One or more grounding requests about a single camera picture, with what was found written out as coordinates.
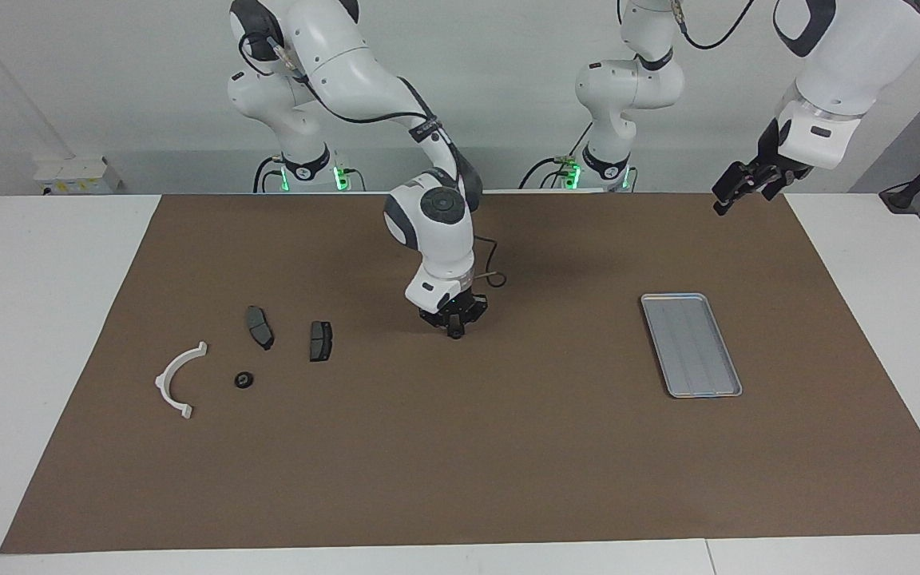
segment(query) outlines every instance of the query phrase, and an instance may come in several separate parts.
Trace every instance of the green led light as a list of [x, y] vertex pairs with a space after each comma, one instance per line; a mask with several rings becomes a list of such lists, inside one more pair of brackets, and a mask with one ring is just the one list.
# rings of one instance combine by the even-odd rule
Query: green led light
[[577, 185], [581, 183], [581, 165], [573, 161], [570, 163], [570, 168], [572, 172], [566, 175], [566, 189], [577, 189]]
[[350, 177], [344, 173], [343, 169], [339, 166], [332, 168], [332, 173], [335, 174], [335, 185], [340, 192], [346, 192], [350, 189]]

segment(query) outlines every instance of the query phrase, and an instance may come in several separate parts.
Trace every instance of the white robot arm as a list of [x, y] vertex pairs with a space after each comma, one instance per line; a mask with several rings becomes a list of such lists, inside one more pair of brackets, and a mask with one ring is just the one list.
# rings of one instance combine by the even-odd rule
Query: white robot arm
[[286, 73], [266, 76], [253, 69], [242, 69], [229, 80], [228, 92], [238, 112], [262, 121], [275, 132], [291, 189], [335, 182], [339, 154], [322, 138], [318, 119], [296, 109], [315, 99], [306, 88], [297, 85]]
[[779, 0], [774, 23], [804, 69], [757, 157], [737, 161], [712, 187], [720, 215], [745, 194], [771, 200], [812, 168], [835, 168], [879, 92], [920, 54], [920, 0]]
[[672, 59], [676, 21], [669, 0], [629, 0], [621, 37], [635, 52], [632, 61], [599, 61], [577, 75], [577, 99], [591, 112], [592, 127], [580, 160], [581, 179], [613, 190], [628, 170], [636, 126], [632, 109], [675, 105], [684, 92], [684, 72]]
[[260, 103], [251, 113], [273, 127], [285, 145], [319, 151], [317, 131], [306, 128], [313, 121], [295, 110], [317, 99], [340, 120], [403, 124], [431, 160], [432, 169], [390, 192], [384, 217], [399, 243], [421, 252], [406, 297], [428, 323], [444, 327], [453, 338], [463, 336], [464, 325], [488, 308], [486, 298], [471, 291], [471, 213], [481, 201], [482, 180], [414, 87], [375, 60], [358, 31], [355, 0], [234, 0], [230, 11], [234, 35], [252, 68], [288, 70], [281, 105]]

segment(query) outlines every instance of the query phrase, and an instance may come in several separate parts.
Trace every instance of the white plastic bracket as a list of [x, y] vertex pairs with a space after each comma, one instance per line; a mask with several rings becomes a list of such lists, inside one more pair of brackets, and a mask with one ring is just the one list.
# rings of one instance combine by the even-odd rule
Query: white plastic bracket
[[161, 391], [161, 397], [165, 400], [165, 403], [172, 405], [176, 409], [179, 409], [180, 414], [183, 415], [183, 419], [190, 419], [191, 411], [193, 407], [190, 407], [186, 403], [179, 403], [169, 393], [169, 385], [173, 382], [173, 375], [179, 371], [180, 367], [183, 367], [191, 359], [197, 359], [198, 357], [204, 356], [208, 353], [208, 344], [201, 342], [196, 348], [192, 350], [185, 351], [178, 355], [168, 367], [165, 368], [165, 371], [161, 372], [161, 375], [158, 375], [154, 379], [154, 386]]

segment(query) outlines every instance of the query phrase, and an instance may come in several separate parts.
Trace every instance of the silver tray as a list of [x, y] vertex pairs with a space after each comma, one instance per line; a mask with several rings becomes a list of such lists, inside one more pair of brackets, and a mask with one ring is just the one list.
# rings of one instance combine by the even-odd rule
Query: silver tray
[[646, 294], [641, 297], [641, 306], [669, 395], [711, 398], [741, 394], [740, 379], [704, 295]]

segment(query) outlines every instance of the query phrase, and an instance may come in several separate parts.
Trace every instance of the black ring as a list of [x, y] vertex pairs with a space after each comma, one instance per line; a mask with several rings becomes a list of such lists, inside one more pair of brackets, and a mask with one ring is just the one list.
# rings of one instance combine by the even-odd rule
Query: black ring
[[233, 385], [237, 386], [241, 390], [248, 389], [255, 382], [255, 375], [250, 371], [241, 371], [236, 375], [236, 379], [233, 379]]

